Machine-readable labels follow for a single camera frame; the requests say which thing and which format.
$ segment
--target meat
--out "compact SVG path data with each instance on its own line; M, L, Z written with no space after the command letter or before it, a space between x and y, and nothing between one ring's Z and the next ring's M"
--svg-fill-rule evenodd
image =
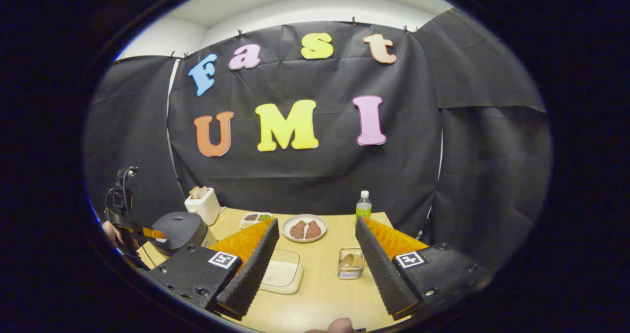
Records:
M321 235L321 228L319 228L319 225L317 224L317 221L313 220L311 222L309 222L309 229L306 230L306 237L304 237L304 239L308 240L308 239L312 239L314 237L317 237Z
M304 238L304 227L306 226L306 223L304 221L301 221L297 224L295 224L295 226L293 226L291 228L291 230L289 231L289 233L291 234L291 236L293 236L294 239L297 240L301 240Z

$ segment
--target egg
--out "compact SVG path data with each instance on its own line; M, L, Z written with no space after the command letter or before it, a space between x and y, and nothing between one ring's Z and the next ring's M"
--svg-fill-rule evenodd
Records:
M346 256L342 259L342 262L341 262L341 263L339 263L339 265L340 265L342 268L352 268L352 263L353 263L353 262L354 262L354 255L349 254L349 255L346 255Z

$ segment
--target orange letter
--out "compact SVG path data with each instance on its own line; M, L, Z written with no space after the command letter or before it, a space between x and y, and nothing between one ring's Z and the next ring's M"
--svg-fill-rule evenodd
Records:
M387 52L386 46L394 45L392 41L388 39L383 39L381 34L372 34L363 39L364 42L370 44L370 51L372 51L372 57L376 59L378 62L382 62L384 64L393 64L396 62L396 55L389 54Z
M210 142L210 123L211 116L202 116L195 119L197 132L197 147L199 151L207 157L223 156L230 149L230 119L234 117L232 112L222 112L217 114L217 120L221 126L221 142L218 145L212 145Z

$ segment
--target table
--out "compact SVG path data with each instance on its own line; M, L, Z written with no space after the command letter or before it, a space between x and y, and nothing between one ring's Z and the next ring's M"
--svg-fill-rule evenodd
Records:
M209 227L212 234L220 241L240 231L239 222L248 212L225 208ZM340 317L350 318L355 329L366 328L368 331L408 318L394 321L387 314L369 268L366 267L356 280L340 280L337 277L339 250L359 246L354 230L355 215L320 215L328 224L328 230L321 239L310 243L293 242L282 234L282 224L293 215L273 216L278 219L281 232L276 249L291 250L300 255L304 270L300 288L293 295L259 290L243 320L225 319L268 333L302 333L309 329L325 331L330 322ZM384 212L375 212L371 217L391 227ZM167 258L150 242L145 243L138 253L149 268L160 265ZM147 254L155 265L149 261Z

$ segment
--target white wall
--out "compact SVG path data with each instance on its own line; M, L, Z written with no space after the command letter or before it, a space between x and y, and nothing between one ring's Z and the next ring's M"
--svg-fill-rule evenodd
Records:
M175 50L175 57L197 51L208 29L178 19L162 18L140 33L116 59L142 55L166 55Z
M216 42L234 37L238 29L252 30L313 21L351 21L380 24L413 31L435 17L435 14L385 0L286 0L262 6L205 28L180 19L162 18L138 35L119 55L130 58L141 55L194 53Z
M251 32L261 28L313 21L351 21L380 24L413 31L435 17L417 8L385 0L286 0L242 13L208 30L203 48L234 37L238 29Z

